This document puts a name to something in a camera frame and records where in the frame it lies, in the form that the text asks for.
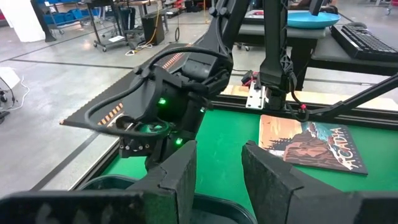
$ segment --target illustrated book cover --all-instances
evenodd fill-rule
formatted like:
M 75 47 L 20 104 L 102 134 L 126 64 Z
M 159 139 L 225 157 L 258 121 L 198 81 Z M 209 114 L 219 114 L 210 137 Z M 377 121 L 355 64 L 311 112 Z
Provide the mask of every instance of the illustrated book cover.
M 368 174 L 345 125 L 262 115 L 259 146 L 292 164 Z

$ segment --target concrete floor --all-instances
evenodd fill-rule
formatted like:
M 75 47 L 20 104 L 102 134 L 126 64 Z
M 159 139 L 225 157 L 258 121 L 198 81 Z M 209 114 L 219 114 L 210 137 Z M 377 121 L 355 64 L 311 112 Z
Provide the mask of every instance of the concrete floor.
M 355 1 L 339 2 L 338 7 L 349 19 L 365 22 L 378 30 L 378 35 L 394 37 L 393 40 L 398 37 L 398 13 L 387 17 L 384 8 L 365 7 Z M 182 14 L 179 23 L 181 43 L 196 41 L 208 28 L 203 12 Z M 93 134 L 58 123 L 127 74 L 131 70 L 128 68 L 140 65 L 174 41 L 177 18 L 169 20 L 169 24 L 170 32 L 162 44 L 129 57 L 124 55 L 128 48 L 123 45 L 108 48 L 106 53 L 94 48 L 95 35 L 90 27 L 72 27 L 65 35 L 58 34 L 58 41 L 49 44 L 20 43 L 12 29 L 0 28 L 0 67 L 13 68 L 20 77 L 25 77 L 25 84 L 31 89 L 24 107 L 13 111 L 0 125 L 0 196 L 31 189 Z M 264 49 L 257 47 L 246 52 L 234 48 L 233 54 L 234 58 L 244 61 L 236 64 L 235 69 L 257 70 L 264 58 Z M 368 88 L 360 83 L 378 83 L 386 77 L 309 68 L 306 78 L 312 81 L 305 82 L 305 91 L 352 95 Z M 239 79 L 232 77 L 231 84 L 240 84 Z M 341 80 L 353 83 L 333 83 Z M 15 89 L 18 99 L 24 91 L 20 86 Z M 397 90 L 384 97 L 398 102 Z M 115 138 L 109 136 L 96 138 L 45 189 L 68 189 L 113 141 Z

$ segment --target keyboard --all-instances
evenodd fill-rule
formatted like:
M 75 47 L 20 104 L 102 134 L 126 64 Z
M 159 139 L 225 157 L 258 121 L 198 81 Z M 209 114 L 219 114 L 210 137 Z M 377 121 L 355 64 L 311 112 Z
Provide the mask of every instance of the keyboard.
M 398 51 L 363 27 L 333 26 L 331 35 L 352 58 L 398 62 Z

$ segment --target green table surface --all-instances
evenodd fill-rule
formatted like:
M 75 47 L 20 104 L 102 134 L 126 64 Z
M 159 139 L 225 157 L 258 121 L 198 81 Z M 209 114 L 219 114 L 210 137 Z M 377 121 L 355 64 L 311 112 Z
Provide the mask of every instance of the green table surface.
M 206 112 L 197 141 L 196 193 L 232 200 L 251 211 L 243 180 L 242 146 L 258 142 L 260 116 L 214 110 Z M 368 176 L 297 167 L 306 174 L 342 191 L 398 190 L 398 132 L 349 126 L 368 168 Z M 135 178 L 146 175 L 144 157 L 116 158 L 106 174 Z

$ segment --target blue bin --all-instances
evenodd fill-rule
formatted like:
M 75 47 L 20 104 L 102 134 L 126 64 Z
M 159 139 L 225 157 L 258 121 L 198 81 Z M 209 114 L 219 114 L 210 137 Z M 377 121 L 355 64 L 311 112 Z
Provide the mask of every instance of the blue bin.
M 98 16 L 100 14 L 100 10 L 99 9 L 92 9 L 91 11 L 93 12 L 93 16 Z M 88 9 L 81 10 L 81 14 L 82 14 L 82 16 L 89 16 L 90 15 L 88 13 Z
M 72 10 L 69 10 L 69 13 L 72 13 L 72 14 L 73 14 L 73 17 L 74 17 L 75 19 L 81 19 L 81 18 L 83 18 L 83 14 L 81 13 L 80 9 L 72 9 Z
M 61 13 L 56 13 L 52 15 L 54 17 L 55 23 L 62 25 L 65 23 L 65 16 Z M 51 15 L 44 15 L 44 21 L 46 24 L 54 24 L 54 21 L 51 18 Z
M 73 16 L 72 13 L 68 12 L 68 13 L 64 13 L 63 17 L 65 18 L 65 23 L 66 24 L 71 24 L 74 23 L 75 21 L 75 16 Z

